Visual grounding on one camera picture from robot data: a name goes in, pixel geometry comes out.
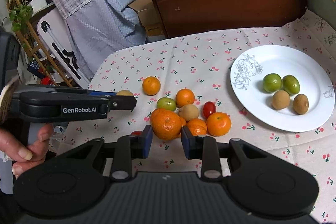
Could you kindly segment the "person's left hand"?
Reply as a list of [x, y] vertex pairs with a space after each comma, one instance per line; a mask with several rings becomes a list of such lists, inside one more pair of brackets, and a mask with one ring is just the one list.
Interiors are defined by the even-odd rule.
[[38, 131], [37, 141], [32, 145], [24, 146], [11, 133], [1, 129], [1, 151], [16, 161], [12, 167], [12, 173], [15, 178], [45, 161], [49, 148], [49, 139], [53, 133], [53, 124], [45, 124]]

